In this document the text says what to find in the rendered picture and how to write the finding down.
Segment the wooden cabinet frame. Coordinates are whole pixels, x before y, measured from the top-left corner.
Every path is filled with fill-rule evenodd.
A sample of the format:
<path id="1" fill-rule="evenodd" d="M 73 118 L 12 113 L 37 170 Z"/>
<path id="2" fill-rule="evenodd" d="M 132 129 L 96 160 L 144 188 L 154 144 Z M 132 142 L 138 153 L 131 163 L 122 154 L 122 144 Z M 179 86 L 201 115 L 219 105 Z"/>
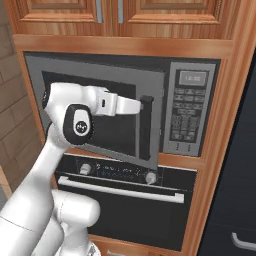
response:
<path id="1" fill-rule="evenodd" d="M 17 10 L 13 0 L 4 0 L 16 50 L 217 58 L 220 69 L 213 95 L 202 153 L 189 157 L 162 153 L 164 165 L 192 168 L 198 175 L 183 245 L 175 252 L 152 246 L 94 236 L 102 254 L 126 256 L 196 256 L 225 156 L 232 126 L 256 47 L 256 0 L 238 0 L 240 6 L 231 39 L 177 39 L 110 36 L 32 35 L 17 32 Z"/>

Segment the wooden cupboard door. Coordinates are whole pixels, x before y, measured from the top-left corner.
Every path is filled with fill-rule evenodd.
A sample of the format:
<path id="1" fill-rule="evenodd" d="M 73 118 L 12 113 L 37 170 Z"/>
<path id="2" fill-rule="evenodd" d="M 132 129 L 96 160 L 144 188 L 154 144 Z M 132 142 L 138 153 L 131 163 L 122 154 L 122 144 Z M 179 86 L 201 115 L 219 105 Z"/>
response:
<path id="1" fill-rule="evenodd" d="M 231 39 L 238 0 L 111 0 L 113 35 L 118 37 Z"/>
<path id="2" fill-rule="evenodd" d="M 32 35 L 110 36 L 111 0 L 101 0 L 103 23 L 95 0 L 13 0 L 17 32 Z"/>

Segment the grey microwave door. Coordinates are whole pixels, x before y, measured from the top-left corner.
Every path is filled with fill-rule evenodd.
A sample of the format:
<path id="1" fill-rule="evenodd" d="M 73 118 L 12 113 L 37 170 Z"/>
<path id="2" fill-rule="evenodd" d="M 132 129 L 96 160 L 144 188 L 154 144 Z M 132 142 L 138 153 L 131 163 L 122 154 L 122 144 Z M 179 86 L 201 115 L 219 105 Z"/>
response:
<path id="1" fill-rule="evenodd" d="M 100 64 L 88 57 L 78 60 L 67 55 L 27 53 L 29 77 L 43 125 L 51 120 L 43 109 L 45 89 L 53 82 L 99 86 L 122 97 L 140 101 L 143 95 L 154 98 L 151 113 L 150 159 L 139 157 L 140 112 L 135 115 L 93 116 L 92 137 L 79 149 L 124 162 L 155 169 L 158 164 L 164 73 L 133 67 Z"/>

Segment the white oven knob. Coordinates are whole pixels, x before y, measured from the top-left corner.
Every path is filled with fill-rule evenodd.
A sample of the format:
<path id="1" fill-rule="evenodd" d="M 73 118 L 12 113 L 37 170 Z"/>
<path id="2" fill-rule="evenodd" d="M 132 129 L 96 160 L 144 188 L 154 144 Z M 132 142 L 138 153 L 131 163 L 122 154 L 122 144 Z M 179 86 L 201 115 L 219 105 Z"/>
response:
<path id="1" fill-rule="evenodd" d="M 148 185 L 154 184 L 157 180 L 157 175 L 153 172 L 148 172 L 145 176 L 145 180 Z"/>
<path id="2" fill-rule="evenodd" d="M 90 164 L 83 164 L 80 168 L 80 174 L 88 175 L 92 170 L 92 167 Z"/>

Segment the black oven door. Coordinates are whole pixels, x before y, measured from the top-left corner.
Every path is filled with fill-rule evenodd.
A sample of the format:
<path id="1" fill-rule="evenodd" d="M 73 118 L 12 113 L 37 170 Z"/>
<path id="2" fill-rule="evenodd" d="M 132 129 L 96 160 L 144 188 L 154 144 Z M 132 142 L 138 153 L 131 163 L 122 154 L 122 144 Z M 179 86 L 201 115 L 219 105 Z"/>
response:
<path id="1" fill-rule="evenodd" d="M 86 195 L 101 207 L 98 221 L 89 233 L 143 245 L 180 251 L 187 224 L 191 192 L 185 192 L 184 203 L 91 191 L 59 185 L 60 190 Z"/>

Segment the grey microwave oven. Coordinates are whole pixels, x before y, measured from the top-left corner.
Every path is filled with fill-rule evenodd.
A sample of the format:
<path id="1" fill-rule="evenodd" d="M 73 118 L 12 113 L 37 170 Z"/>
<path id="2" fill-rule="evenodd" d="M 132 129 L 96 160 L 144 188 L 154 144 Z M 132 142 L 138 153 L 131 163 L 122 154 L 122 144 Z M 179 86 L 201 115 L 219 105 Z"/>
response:
<path id="1" fill-rule="evenodd" d="M 68 53 L 78 60 L 88 57 L 94 63 L 141 68 L 164 73 L 159 153 L 197 156 L 201 152 L 205 122 L 216 80 L 218 60 L 160 58 Z"/>

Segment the black built-in oven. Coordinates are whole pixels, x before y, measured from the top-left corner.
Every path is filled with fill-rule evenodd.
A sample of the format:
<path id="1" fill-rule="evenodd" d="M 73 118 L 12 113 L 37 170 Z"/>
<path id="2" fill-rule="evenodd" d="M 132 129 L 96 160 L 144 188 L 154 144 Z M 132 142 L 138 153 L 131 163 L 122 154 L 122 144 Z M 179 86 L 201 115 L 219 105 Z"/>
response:
<path id="1" fill-rule="evenodd" d="M 88 175 L 80 174 L 83 164 L 90 164 L 92 167 Z M 157 175 L 154 184 L 146 183 L 145 176 L 148 172 Z M 112 159 L 68 154 L 63 156 L 55 171 L 57 184 L 61 176 L 67 176 L 71 181 L 81 183 L 172 196 L 176 193 L 184 195 L 185 192 L 191 192 L 193 196 L 196 175 L 195 170 L 189 169 L 159 166 L 151 170 Z"/>

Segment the black fridge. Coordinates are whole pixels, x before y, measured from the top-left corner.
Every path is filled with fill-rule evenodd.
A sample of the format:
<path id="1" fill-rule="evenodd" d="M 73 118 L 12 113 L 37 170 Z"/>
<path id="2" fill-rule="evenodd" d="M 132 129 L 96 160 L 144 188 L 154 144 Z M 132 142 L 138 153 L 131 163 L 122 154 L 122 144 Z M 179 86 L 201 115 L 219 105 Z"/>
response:
<path id="1" fill-rule="evenodd" d="M 232 232 L 256 243 L 256 49 L 197 256 L 256 256 Z"/>

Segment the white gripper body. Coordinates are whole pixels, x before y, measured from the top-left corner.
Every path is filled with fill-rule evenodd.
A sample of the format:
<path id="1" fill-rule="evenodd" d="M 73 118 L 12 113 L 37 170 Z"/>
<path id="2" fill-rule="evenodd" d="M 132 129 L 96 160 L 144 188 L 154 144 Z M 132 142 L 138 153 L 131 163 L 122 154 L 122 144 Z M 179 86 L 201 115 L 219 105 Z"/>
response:
<path id="1" fill-rule="evenodd" d="M 138 114 L 141 110 L 141 102 L 118 96 L 117 97 L 117 105 L 116 105 L 116 113 L 118 115 L 133 115 Z"/>

